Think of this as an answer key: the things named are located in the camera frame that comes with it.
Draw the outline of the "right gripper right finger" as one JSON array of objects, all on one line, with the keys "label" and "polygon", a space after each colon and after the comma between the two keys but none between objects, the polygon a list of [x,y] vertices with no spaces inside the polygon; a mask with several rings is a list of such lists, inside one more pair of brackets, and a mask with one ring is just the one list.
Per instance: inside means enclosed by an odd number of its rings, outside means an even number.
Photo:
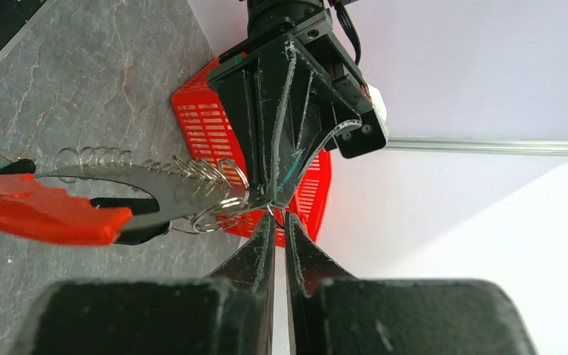
[{"label": "right gripper right finger", "polygon": [[514,302],[474,279],[361,279],[285,218],[293,354],[535,354]]}]

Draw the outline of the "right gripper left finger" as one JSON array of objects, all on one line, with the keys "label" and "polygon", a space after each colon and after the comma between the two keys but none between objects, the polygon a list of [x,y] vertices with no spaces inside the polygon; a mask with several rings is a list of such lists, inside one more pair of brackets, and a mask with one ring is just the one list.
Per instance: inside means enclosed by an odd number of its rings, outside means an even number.
[{"label": "right gripper left finger", "polygon": [[202,278],[68,280],[33,303],[12,354],[270,354],[276,220]]}]

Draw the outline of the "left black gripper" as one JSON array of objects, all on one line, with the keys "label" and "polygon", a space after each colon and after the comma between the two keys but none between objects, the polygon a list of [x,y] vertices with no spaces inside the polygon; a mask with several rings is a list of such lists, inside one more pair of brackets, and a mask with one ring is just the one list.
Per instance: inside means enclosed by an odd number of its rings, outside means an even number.
[{"label": "left black gripper", "polygon": [[354,158],[387,132],[359,68],[344,1],[248,1],[247,37],[208,77],[238,140],[254,199],[286,207],[321,149]]}]

